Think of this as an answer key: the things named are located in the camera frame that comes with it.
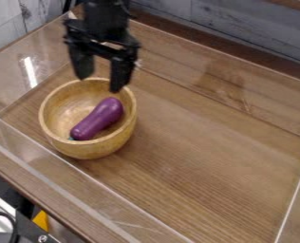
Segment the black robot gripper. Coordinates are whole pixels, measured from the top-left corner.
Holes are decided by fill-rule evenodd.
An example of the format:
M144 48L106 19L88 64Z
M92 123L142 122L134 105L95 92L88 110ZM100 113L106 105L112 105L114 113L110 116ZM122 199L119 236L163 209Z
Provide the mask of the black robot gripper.
M83 0L83 18L67 19L64 43L75 76L85 79L93 71L93 57L111 59L110 91L130 83L139 41L131 35L130 0Z

